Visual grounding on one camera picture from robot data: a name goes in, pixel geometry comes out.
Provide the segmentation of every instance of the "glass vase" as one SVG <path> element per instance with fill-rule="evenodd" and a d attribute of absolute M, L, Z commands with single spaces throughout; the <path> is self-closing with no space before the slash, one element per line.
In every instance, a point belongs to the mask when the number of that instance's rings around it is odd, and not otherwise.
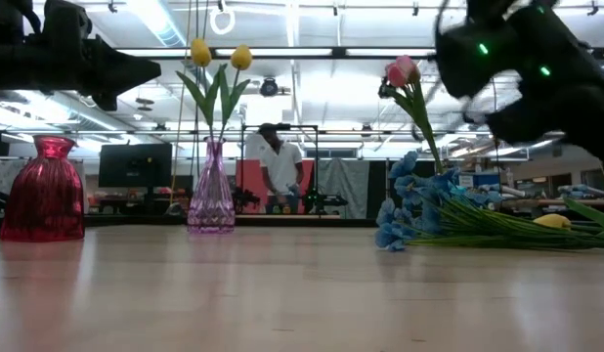
<path fill-rule="evenodd" d="M 0 228 L 0 240 L 55 242 L 85 235 L 83 186 L 67 155 L 74 141 L 34 136 L 37 157 L 16 177 Z"/>
<path fill-rule="evenodd" d="M 190 204 L 190 234 L 229 234 L 235 229 L 235 207 L 222 160 L 223 142 L 206 142 L 206 163 Z"/>

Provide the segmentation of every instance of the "pink flower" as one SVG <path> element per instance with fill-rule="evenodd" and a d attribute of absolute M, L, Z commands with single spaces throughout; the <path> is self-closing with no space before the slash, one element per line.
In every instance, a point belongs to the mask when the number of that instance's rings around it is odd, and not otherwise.
<path fill-rule="evenodd" d="M 407 55 L 401 56 L 386 68 L 387 78 L 394 87 L 403 87 L 407 83 L 414 83 L 421 78 L 419 68 Z"/>
<path fill-rule="evenodd" d="M 392 86 L 397 88 L 407 85 L 407 79 L 402 74 L 402 70 L 398 67 L 398 64 L 389 64 L 385 70 L 387 71 L 387 78 Z"/>

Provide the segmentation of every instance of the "monitor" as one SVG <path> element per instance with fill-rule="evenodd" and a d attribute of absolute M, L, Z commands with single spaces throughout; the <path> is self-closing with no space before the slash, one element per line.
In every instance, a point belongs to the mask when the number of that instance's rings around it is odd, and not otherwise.
<path fill-rule="evenodd" d="M 106 145 L 100 151 L 99 187 L 169 187 L 171 144 Z"/>

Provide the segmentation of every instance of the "person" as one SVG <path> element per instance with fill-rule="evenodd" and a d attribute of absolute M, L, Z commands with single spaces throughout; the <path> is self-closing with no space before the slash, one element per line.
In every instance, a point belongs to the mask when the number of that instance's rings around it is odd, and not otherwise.
<path fill-rule="evenodd" d="M 274 124 L 264 123 L 259 127 L 258 133 L 269 145 L 260 156 L 263 183 L 268 190 L 265 212 L 273 214 L 276 205 L 282 212 L 288 205 L 290 212 L 295 214 L 299 199 L 291 190 L 296 190 L 304 179 L 302 153 L 296 146 L 279 138 Z"/>

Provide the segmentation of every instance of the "yellow tulip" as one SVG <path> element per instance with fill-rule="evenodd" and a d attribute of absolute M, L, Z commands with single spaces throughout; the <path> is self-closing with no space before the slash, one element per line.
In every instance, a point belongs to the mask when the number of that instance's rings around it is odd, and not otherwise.
<path fill-rule="evenodd" d="M 534 220 L 535 223 L 556 229 L 571 229 L 572 222 L 568 218 L 558 214 L 547 214 Z"/>
<path fill-rule="evenodd" d="M 200 67 L 207 67 L 211 63 L 211 51 L 202 39 L 192 42 L 192 61 Z"/>
<path fill-rule="evenodd" d="M 235 52 L 231 56 L 231 64 L 233 67 L 239 70 L 246 70 L 252 64 L 252 53 L 250 48 L 245 44 L 237 46 Z"/>

